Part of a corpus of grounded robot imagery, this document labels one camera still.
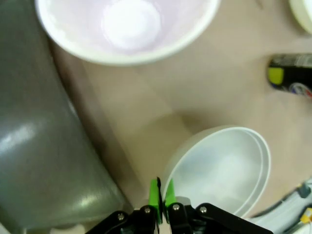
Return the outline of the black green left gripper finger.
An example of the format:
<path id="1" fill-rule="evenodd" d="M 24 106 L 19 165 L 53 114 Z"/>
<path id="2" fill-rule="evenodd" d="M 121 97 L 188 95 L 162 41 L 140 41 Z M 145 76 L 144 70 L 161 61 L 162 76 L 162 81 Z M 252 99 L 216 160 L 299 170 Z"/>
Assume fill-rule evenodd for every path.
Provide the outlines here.
<path id="1" fill-rule="evenodd" d="M 147 204 L 128 214 L 115 211 L 87 234 L 158 234 L 163 223 L 163 202 L 160 178 L 151 180 Z"/>

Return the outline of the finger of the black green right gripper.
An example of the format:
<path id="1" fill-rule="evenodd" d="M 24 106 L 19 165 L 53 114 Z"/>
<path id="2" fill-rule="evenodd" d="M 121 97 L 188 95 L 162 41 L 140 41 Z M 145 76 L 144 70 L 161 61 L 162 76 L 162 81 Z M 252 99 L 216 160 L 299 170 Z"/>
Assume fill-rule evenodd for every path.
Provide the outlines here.
<path id="1" fill-rule="evenodd" d="M 165 217 L 173 234 L 271 234 L 272 231 L 253 224 L 210 203 L 196 208 L 182 203 L 175 195 L 170 180 L 165 193 Z"/>

